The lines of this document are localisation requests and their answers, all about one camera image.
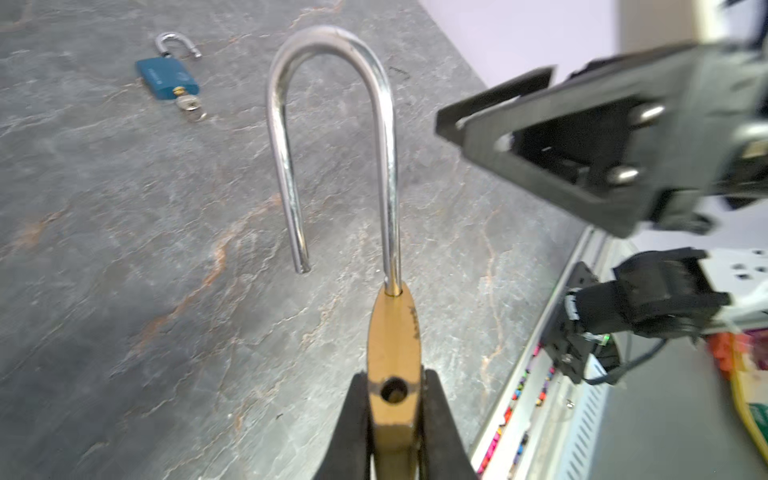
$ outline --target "blue padlock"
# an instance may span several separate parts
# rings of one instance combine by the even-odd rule
[[[165,46],[166,40],[178,40],[189,48],[195,58],[200,58],[203,54],[194,43],[181,33],[167,31],[161,33],[155,38],[154,44],[160,51],[160,56],[147,58],[136,62],[136,69],[144,79],[144,82],[152,90],[155,98],[158,100],[174,100],[177,94],[175,88],[182,87],[188,94],[196,95],[200,92],[200,86],[192,78],[192,75],[184,68],[184,65],[168,51]]]

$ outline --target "marble surface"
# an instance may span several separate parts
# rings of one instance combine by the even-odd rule
[[[9,0],[0,6],[3,478],[308,478],[365,363],[382,282],[372,118],[354,70],[296,74],[314,270],[296,275],[265,75],[298,28],[368,42],[396,95],[403,277],[466,445],[581,225],[459,158],[438,108],[480,91],[415,0]],[[134,62],[181,31],[209,119]],[[174,49],[182,55],[181,49]]]

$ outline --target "blue padlock body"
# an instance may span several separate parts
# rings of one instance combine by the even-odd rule
[[[158,100],[174,100],[174,88],[184,87],[187,93],[197,95],[200,86],[184,65],[173,57],[155,57],[136,62],[139,75]]]

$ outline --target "padlock shackle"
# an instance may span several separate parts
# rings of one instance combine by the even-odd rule
[[[362,77],[371,97],[379,171],[384,287],[387,295],[398,296],[402,290],[392,89],[384,67],[368,45],[348,31],[329,25],[307,28],[288,38],[275,55],[266,87],[266,120],[277,166],[293,264],[297,273],[306,273],[311,269],[286,132],[286,93],[290,79],[298,67],[305,60],[319,54],[336,55],[347,60]]]
[[[195,44],[186,35],[182,33],[176,33],[175,31],[165,31],[154,39],[154,45],[157,47],[157,51],[160,52],[161,57],[172,56],[171,52],[165,46],[166,40],[180,41],[184,44],[185,47],[187,47],[187,49],[192,53],[192,55],[194,55],[195,58],[200,58],[203,56],[203,54],[200,52],[200,49],[197,48],[197,46],[195,46]]]

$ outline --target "silver bolt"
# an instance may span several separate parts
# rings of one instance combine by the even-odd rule
[[[605,180],[610,185],[622,187],[624,185],[631,184],[639,176],[640,171],[637,168],[627,167],[626,165],[619,165],[618,167],[613,167],[608,171],[608,174],[605,176]]]
[[[642,104],[629,111],[629,122],[635,127],[642,127],[658,119],[664,113],[662,104]]]

